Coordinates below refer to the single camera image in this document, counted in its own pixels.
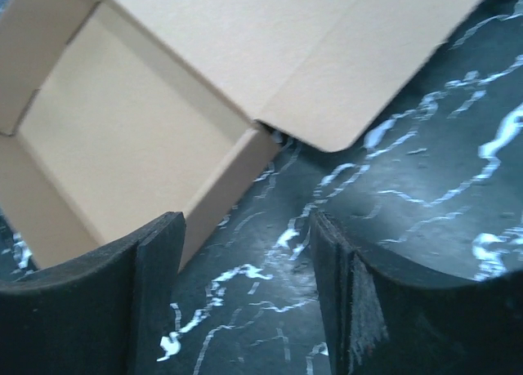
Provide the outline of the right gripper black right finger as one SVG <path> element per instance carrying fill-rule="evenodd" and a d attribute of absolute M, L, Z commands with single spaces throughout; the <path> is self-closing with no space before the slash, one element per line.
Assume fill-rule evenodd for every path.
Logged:
<path fill-rule="evenodd" d="M 522 273 L 475 282 L 310 218 L 311 258 L 334 374 L 519 374 Z"/>

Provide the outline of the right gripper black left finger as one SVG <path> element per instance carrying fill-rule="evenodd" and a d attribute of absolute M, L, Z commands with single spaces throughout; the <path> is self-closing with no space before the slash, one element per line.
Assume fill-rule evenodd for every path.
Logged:
<path fill-rule="evenodd" d="M 2 282 L 2 373 L 155 373 L 184 240 L 184 216 L 166 212 L 80 257 Z"/>

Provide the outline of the large cardboard box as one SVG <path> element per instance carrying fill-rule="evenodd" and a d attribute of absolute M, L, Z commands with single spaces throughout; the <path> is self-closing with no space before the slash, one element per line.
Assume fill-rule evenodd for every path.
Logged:
<path fill-rule="evenodd" d="M 47 268 L 182 212 L 188 261 L 278 152 L 351 146 L 482 0 L 8 0 L 1 206 Z"/>

